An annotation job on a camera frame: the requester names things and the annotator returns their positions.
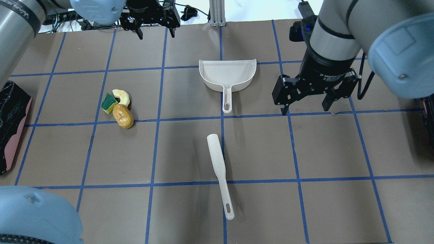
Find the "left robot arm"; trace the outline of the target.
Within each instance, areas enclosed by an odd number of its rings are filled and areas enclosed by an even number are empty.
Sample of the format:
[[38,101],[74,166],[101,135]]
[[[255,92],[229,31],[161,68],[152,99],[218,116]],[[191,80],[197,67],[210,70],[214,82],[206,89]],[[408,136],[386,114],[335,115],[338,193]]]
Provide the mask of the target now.
[[[170,31],[180,26],[174,0],[2,0],[1,1],[1,174],[11,169],[32,98],[9,80],[45,18],[74,9],[91,22],[135,31],[158,24]],[[2,186],[2,244],[82,244],[82,222],[63,197],[34,187]]]

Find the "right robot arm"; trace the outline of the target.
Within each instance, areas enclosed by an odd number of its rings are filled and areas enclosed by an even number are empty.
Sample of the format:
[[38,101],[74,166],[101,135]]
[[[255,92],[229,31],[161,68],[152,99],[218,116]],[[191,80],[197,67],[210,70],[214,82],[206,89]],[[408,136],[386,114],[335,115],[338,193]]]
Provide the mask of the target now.
[[307,96],[325,94],[324,111],[355,88],[362,99],[374,76],[401,98],[433,95],[432,0],[324,0],[319,14],[307,1],[289,30],[306,44],[299,73],[280,75],[272,91],[282,115]]

